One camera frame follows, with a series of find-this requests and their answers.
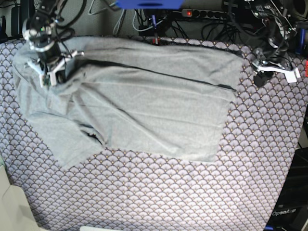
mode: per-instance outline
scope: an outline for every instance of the patterned tablecloth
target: patterned tablecloth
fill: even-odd
[[[214,165],[105,150],[62,171],[15,98],[11,64],[23,42],[0,45],[0,152],[11,183],[25,191],[39,226],[53,231],[83,225],[127,231],[263,230],[287,176],[308,103],[304,61],[292,58],[303,75],[298,83],[288,84],[277,74],[257,89],[249,47],[166,40],[241,51],[244,57],[238,96],[230,104]]]

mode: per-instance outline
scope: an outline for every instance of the gray t-shirt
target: gray t-shirt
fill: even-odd
[[[241,57],[119,38],[79,37],[67,46],[85,56],[68,64],[70,79],[56,87],[41,88],[25,66],[37,59],[28,44],[13,62],[21,110],[61,166],[106,147],[215,161]]]

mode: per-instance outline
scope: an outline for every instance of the black cable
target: black cable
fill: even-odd
[[[236,27],[231,27],[231,28],[229,28],[229,29],[226,30],[226,32],[224,33],[223,36],[227,35],[228,38],[229,38],[228,41],[231,41],[232,43],[234,43],[234,41],[235,41],[235,36],[236,36],[237,33],[240,33],[240,32],[238,31],[238,29],[237,29]]]
[[[231,40],[232,43],[235,43],[236,37],[237,37],[237,32],[234,32],[234,33],[233,33],[233,38],[232,38],[232,40]]]
[[[173,30],[175,30],[175,29],[178,30],[181,33],[182,37],[185,38],[185,35],[183,34],[183,32],[179,28],[177,28],[175,26],[171,26],[171,28],[173,28]]]
[[[178,34],[177,34],[177,31],[175,30],[175,29],[177,29],[177,28],[175,28],[174,26],[171,26],[171,28],[173,29],[173,31],[174,31],[174,33],[175,33],[175,36],[178,38],[179,36],[178,36]]]
[[[222,29],[221,32],[214,38],[214,40],[219,40],[219,39],[220,39],[221,37],[223,37],[225,34],[227,34],[228,37],[230,38],[229,31],[231,32],[231,31],[238,31],[238,30],[236,29],[236,27],[229,25],[229,24],[228,24],[228,21],[226,20],[223,29]]]
[[[289,59],[287,59],[286,57],[284,57],[284,56],[282,56],[282,55],[276,55],[276,57],[279,57],[279,58],[282,58],[282,59],[288,61],[289,64],[290,64],[290,67],[293,68],[292,62],[291,62]]]
[[[143,16],[142,16],[142,10],[140,9],[140,12],[139,12],[139,16],[140,16],[140,19],[143,21],[143,22],[146,22],[146,18],[143,19]]]
[[[210,37],[210,35],[211,35],[211,33],[212,33],[212,31],[213,31],[214,29],[216,29],[215,26],[208,32],[207,37],[206,37],[206,40],[208,40],[208,38]]]
[[[0,6],[0,9],[8,8],[10,6],[19,6],[19,4],[11,4],[11,5],[7,5],[7,6]]]
[[[81,17],[82,13],[83,13],[84,10],[86,9],[86,5],[87,5],[87,0],[83,0],[83,1],[82,1],[82,5],[81,5],[81,8],[80,8],[78,14],[75,16],[75,18],[74,18],[71,22],[69,22],[68,24],[66,24],[66,25],[64,25],[64,26],[58,25],[58,27],[59,27],[60,29],[65,29],[65,28],[71,27],[71,26]]]
[[[63,11],[64,7],[65,7],[65,6],[66,6],[66,4],[67,4],[67,1],[68,1],[68,0],[64,0],[64,1],[63,1],[63,3],[62,3],[62,7],[61,7],[61,9],[59,10],[59,13],[58,13],[58,14],[59,14],[59,16],[61,16],[62,11]]]
[[[284,27],[283,27],[282,21],[280,20],[280,18],[279,18],[278,16],[276,16],[276,15],[274,15],[274,14],[271,14],[271,13],[266,13],[266,14],[271,15],[271,16],[275,17],[277,20],[279,20],[279,22],[280,22],[280,24],[282,25],[282,28],[283,28],[283,37],[282,37],[281,43],[279,44],[279,46],[277,47],[277,49],[276,49],[275,51],[273,51],[272,54],[270,54],[268,57],[266,57],[267,59],[270,59],[271,57],[273,57],[273,56],[280,50],[280,48],[281,48],[281,47],[283,46],[283,44],[285,43],[284,37],[285,37],[285,35],[286,35],[286,31],[285,31],[285,29],[284,29]]]
[[[240,33],[240,32],[238,33],[238,35],[239,35],[239,39],[240,39],[241,43],[242,43],[243,45],[245,45],[245,43],[244,43],[244,41],[243,41],[243,39],[242,39],[242,37],[241,37],[241,33]]]
[[[228,6],[228,15],[229,15],[229,18],[231,19],[232,23],[235,25],[235,27],[236,27],[241,33],[246,34],[246,35],[248,35],[248,36],[250,36],[250,37],[253,37],[253,38],[255,38],[255,39],[256,39],[256,38],[257,38],[257,39],[260,39],[260,38],[265,37],[266,34],[267,34],[267,31],[266,31],[266,30],[265,30],[263,33],[259,34],[259,35],[254,35],[254,34],[251,34],[251,33],[247,32],[247,31],[245,31],[245,30],[242,28],[242,26],[236,22],[235,17],[234,17],[233,12],[232,12],[232,6],[233,6],[233,4],[234,4],[234,1],[235,1],[235,0],[229,0],[229,3],[228,3],[228,4],[229,4],[229,6]]]
[[[143,26],[143,19],[142,19],[142,16],[139,14],[139,12],[138,12],[137,9],[135,9],[135,12],[137,13],[137,20],[138,20],[139,25],[142,25],[142,26]]]
[[[102,0],[104,3],[105,3],[105,5],[106,5],[106,8],[108,9],[108,10],[110,10],[110,11],[112,11],[112,12],[117,12],[117,11],[119,11],[121,8],[113,8],[112,6],[109,6],[109,3],[106,1],[106,0]]]
[[[63,45],[64,48],[66,49],[66,52],[71,56],[71,58],[73,58],[72,53],[69,51],[69,49],[67,48],[67,46],[64,44],[63,40],[61,40],[61,38],[59,37],[59,34],[58,34],[58,25],[56,25],[55,31],[56,31],[57,39],[59,40],[60,43],[62,43],[62,45]]]
[[[58,36],[59,36],[59,38],[60,38],[60,40],[61,40],[60,42],[67,41],[67,40],[69,40],[69,39],[71,39],[72,37],[75,36],[75,30],[72,29],[72,28],[67,28],[67,29],[61,31],[61,33],[58,34]]]
[[[119,33],[120,33],[120,31],[121,31],[121,28],[122,28],[122,26],[123,26],[124,19],[125,19],[125,16],[126,16],[126,12],[127,12],[127,10],[124,11],[124,14],[123,14],[123,16],[122,16],[122,18],[121,18],[120,25],[119,25],[119,29],[118,29],[118,31],[117,31],[117,33],[116,33],[116,36],[118,36]]]
[[[202,29],[201,29],[201,37],[202,37],[202,39],[203,40],[205,40],[205,37],[204,37],[204,30],[205,30],[205,28],[207,28],[208,26],[211,26],[211,25],[221,25],[222,23],[208,23],[208,24],[206,24],[206,25],[204,25],[203,27],[202,27]]]
[[[178,28],[182,31],[182,34],[188,39],[188,35],[185,33],[185,31],[183,30],[183,28],[179,25],[179,23],[177,22],[177,20],[174,20],[174,22],[178,25]]]

